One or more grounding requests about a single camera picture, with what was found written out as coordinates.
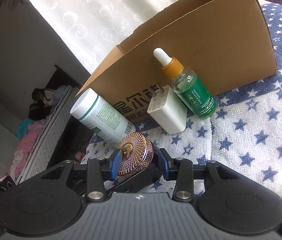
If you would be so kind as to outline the rose gold lidded jar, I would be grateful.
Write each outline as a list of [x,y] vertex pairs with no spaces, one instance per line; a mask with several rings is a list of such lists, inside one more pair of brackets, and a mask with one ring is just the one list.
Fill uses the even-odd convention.
[[152,143],[143,133],[133,132],[127,135],[116,149],[122,152],[122,162],[118,176],[128,177],[146,169],[153,159]]

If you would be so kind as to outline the white green labelled bottle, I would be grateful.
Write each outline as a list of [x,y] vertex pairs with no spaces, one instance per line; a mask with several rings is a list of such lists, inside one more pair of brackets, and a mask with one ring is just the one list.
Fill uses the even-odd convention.
[[96,135],[117,145],[136,131],[134,124],[91,88],[76,100],[70,114]]

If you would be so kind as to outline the white wall charger plug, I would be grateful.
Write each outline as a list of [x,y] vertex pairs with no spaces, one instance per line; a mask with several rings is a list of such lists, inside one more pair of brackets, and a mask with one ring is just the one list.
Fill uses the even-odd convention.
[[151,100],[147,113],[163,128],[166,133],[172,135],[185,130],[187,119],[187,107],[176,95],[169,85],[156,88],[149,87]]

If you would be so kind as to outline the green dropper bottle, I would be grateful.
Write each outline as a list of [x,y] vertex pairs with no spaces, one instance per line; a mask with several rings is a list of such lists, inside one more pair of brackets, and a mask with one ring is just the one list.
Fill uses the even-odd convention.
[[189,110],[198,118],[210,117],[217,108],[216,102],[198,75],[162,48],[154,49],[153,55],[161,63],[162,72],[171,80],[170,87]]

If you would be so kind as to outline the pink bedding pile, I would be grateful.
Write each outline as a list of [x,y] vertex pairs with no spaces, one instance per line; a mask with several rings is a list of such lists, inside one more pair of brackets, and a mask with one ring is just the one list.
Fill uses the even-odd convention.
[[33,146],[44,128],[45,119],[34,121],[25,119],[17,128],[17,137],[19,142],[13,154],[12,164],[8,169],[8,174],[16,181],[26,165],[27,159],[33,149]]

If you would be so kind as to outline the blue white star cloth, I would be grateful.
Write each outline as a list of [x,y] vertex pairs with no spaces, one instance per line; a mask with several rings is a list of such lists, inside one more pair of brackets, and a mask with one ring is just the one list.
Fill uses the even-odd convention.
[[214,159],[282,197],[282,5],[262,5],[270,29],[277,73],[216,96],[216,112],[208,119],[187,119],[184,132],[168,135],[154,121],[136,124],[172,157],[198,165]]

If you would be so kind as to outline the brown cardboard box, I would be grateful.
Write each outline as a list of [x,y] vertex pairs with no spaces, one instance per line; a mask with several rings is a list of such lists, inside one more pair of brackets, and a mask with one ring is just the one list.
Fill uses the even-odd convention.
[[84,84],[130,122],[149,118],[149,87],[170,80],[162,48],[218,95],[276,74],[268,26],[257,0],[179,0],[115,46]]

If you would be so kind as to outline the white patterned curtain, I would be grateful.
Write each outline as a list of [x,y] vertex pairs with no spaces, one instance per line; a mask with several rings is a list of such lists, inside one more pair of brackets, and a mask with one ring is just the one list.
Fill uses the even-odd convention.
[[178,0],[29,0],[92,74],[114,46]]

